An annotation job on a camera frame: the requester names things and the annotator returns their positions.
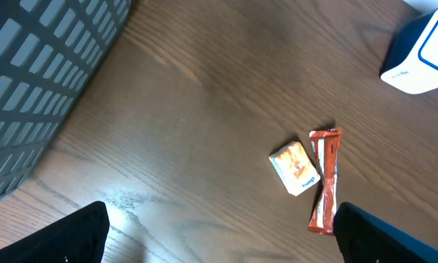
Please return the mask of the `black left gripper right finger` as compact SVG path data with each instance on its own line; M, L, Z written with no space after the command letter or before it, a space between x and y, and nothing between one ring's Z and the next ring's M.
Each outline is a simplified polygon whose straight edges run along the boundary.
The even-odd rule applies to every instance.
M333 231L345 262L438 262L438 250L349 203L340 204Z

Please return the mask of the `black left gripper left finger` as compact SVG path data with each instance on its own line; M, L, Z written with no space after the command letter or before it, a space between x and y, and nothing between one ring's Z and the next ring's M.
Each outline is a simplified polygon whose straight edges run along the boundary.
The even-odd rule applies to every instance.
M96 201L0 249L0 262L100 262L110 222Z

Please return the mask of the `orange brown snack bar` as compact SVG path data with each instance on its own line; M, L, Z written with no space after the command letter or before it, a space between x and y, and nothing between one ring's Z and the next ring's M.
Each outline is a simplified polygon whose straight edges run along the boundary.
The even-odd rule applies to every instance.
M333 235L333 219L337 211L336 185L338 154L342 128L315 130L309 133L312 150L320 168L322 190L309 222L310 232Z

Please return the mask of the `small orange box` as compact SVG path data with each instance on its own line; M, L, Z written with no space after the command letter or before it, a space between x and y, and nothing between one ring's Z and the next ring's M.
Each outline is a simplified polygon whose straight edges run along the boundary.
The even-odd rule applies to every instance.
M289 142L268 158L287 192L293 196L320 181L320 175L300 142Z

